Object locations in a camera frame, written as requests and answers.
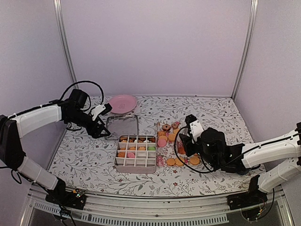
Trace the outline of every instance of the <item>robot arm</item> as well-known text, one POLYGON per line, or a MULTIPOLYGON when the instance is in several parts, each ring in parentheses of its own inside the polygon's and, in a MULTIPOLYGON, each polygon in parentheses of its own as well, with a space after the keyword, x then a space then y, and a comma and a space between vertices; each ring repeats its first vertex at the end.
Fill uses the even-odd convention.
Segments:
POLYGON ((281 137, 254 144, 229 146, 224 133, 213 128, 202 131, 201 124, 193 115, 187 116, 185 122, 188 136, 179 136, 186 155, 198 153, 214 170, 245 174, 258 164, 287 158, 272 170, 253 177, 248 192, 229 195, 231 209, 266 201, 269 191, 301 173, 301 123, 297 124, 296 130, 281 137))
POLYGON ((82 90, 74 89, 70 97, 64 101, 54 101, 46 106, 41 105, 33 111, 20 115, 14 114, 10 117, 0 115, 0 159, 12 170, 47 189, 55 201, 66 206, 70 199, 74 199, 74 195, 66 192, 64 181, 50 174, 26 156, 20 139, 40 127, 58 121, 82 126, 93 138, 110 135, 111 133, 106 129, 99 115, 105 115, 112 107, 110 104, 98 105, 91 110, 90 114, 87 114, 81 110, 87 97, 88 95, 82 90))

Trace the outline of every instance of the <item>divided storage box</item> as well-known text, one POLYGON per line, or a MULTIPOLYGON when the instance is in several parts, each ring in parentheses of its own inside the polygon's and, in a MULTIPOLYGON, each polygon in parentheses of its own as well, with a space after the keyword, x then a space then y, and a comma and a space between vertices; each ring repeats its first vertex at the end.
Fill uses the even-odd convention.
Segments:
POLYGON ((155 173, 156 152, 156 138, 154 136, 120 136, 115 157, 116 170, 120 173, 155 173), (124 157, 118 157, 120 152, 125 153, 122 154, 124 157))

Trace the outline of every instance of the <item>pink plate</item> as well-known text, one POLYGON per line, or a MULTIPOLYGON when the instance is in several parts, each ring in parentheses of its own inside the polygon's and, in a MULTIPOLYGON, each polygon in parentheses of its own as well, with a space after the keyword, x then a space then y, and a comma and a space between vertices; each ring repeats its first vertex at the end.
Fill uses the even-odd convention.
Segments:
POLYGON ((119 95, 109 100, 109 104, 112 106, 113 114, 126 114, 135 109, 137 100, 130 95, 119 95))

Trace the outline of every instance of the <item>floral tablecloth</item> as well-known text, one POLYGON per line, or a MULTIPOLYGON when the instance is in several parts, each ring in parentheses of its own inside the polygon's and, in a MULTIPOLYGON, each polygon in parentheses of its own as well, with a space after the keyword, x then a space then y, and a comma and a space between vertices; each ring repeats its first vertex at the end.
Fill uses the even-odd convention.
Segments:
MULTIPOLYGON (((155 135, 158 121, 184 121, 194 114, 204 129, 212 127, 225 133, 227 143, 251 143, 250 133, 230 98, 137 97, 131 114, 139 119, 140 135, 155 135)), ((100 103, 91 98, 92 106, 100 103)), ((82 129, 67 131, 49 171, 66 181, 67 186, 111 194, 139 196, 195 196, 243 191, 261 166, 247 175, 217 171, 199 174, 186 167, 157 167, 155 174, 118 173, 114 168, 117 141, 93 139, 82 129)), ((196 167, 205 170, 203 165, 196 167)))

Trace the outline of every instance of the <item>white wall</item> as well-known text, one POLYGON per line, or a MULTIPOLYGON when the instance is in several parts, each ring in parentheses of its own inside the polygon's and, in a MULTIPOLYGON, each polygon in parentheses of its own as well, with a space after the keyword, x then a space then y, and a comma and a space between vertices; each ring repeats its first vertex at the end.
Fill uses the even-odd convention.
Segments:
MULTIPOLYGON (((300 12, 300 1, 259 1, 236 100, 255 141, 280 136, 301 122, 300 12)), ((301 225, 300 187, 301 176, 283 184, 296 225, 301 225)))
POLYGON ((78 80, 110 95, 230 97, 250 7, 250 0, 62 1, 78 80))
MULTIPOLYGON (((70 79, 52 0, 1 0, 0 114, 11 115, 59 98, 70 79)), ((52 124, 22 139, 27 156, 47 165, 63 124, 52 124)), ((10 170, 0 170, 0 225, 16 226, 29 190, 10 170)))

